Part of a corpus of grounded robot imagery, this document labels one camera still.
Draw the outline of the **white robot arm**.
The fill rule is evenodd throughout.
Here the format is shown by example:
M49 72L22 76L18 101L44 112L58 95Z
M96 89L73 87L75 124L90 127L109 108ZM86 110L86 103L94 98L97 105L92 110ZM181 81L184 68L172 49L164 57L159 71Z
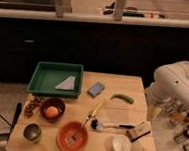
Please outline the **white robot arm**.
M151 122L158 108L170 99L181 101L189 110L189 61L159 66L153 73L154 81L145 89L147 119Z

